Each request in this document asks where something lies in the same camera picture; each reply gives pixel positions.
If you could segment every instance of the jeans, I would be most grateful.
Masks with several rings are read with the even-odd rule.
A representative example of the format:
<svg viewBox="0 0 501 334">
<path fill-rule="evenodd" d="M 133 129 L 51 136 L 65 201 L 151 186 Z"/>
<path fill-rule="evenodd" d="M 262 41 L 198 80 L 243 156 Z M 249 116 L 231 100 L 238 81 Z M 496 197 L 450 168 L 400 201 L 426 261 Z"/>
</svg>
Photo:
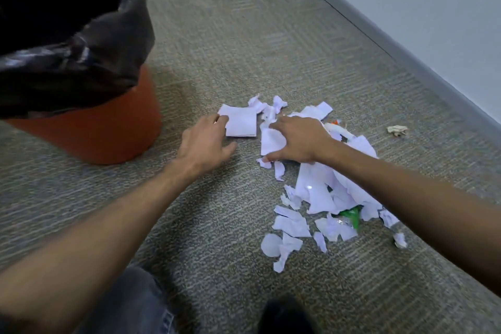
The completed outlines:
<svg viewBox="0 0 501 334">
<path fill-rule="evenodd" d="M 77 334 L 175 334 L 155 278 L 128 267 L 85 318 Z"/>
</svg>

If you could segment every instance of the black trash bag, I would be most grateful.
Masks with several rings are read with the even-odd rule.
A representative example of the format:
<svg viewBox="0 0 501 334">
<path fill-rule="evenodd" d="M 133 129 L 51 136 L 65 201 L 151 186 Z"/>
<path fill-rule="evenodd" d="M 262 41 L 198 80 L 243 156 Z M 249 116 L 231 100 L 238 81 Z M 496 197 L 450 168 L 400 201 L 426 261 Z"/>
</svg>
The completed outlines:
<svg viewBox="0 0 501 334">
<path fill-rule="evenodd" d="M 146 0 L 0 0 L 0 119 L 122 95 L 154 41 Z"/>
</svg>

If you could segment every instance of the beige crumpled object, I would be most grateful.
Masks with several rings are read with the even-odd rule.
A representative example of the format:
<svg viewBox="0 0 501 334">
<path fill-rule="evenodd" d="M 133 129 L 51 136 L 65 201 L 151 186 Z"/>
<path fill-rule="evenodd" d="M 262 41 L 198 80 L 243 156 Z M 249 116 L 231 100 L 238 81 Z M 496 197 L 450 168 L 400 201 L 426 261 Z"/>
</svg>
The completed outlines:
<svg viewBox="0 0 501 334">
<path fill-rule="evenodd" d="M 407 135 L 407 131 L 409 128 L 405 126 L 390 126 L 386 128 L 390 134 L 393 134 L 394 136 L 402 136 L 402 135 Z"/>
</svg>

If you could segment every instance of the person's left hand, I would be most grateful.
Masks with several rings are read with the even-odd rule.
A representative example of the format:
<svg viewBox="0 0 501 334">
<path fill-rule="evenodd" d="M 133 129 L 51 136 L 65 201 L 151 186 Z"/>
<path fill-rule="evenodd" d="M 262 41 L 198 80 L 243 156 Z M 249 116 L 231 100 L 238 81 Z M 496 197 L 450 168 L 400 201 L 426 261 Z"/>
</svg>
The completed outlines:
<svg viewBox="0 0 501 334">
<path fill-rule="evenodd" d="M 236 142 L 222 146 L 228 120 L 228 116 L 218 114 L 202 116 L 183 132 L 176 158 L 186 161 L 199 176 L 221 166 L 236 151 Z"/>
</svg>

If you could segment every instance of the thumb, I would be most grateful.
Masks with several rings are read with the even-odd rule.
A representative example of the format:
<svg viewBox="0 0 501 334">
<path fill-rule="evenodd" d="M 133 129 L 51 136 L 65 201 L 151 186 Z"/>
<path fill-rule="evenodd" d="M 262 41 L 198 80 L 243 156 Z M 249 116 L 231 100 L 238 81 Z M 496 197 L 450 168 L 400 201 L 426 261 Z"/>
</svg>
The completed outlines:
<svg viewBox="0 0 501 334">
<path fill-rule="evenodd" d="M 236 151 L 236 141 L 232 141 L 222 149 L 222 160 L 228 161 L 232 154 Z"/>
<path fill-rule="evenodd" d="M 268 153 L 263 157 L 263 162 L 269 163 L 271 161 L 278 161 L 285 158 L 285 148 L 282 148 L 279 151 Z"/>
</svg>

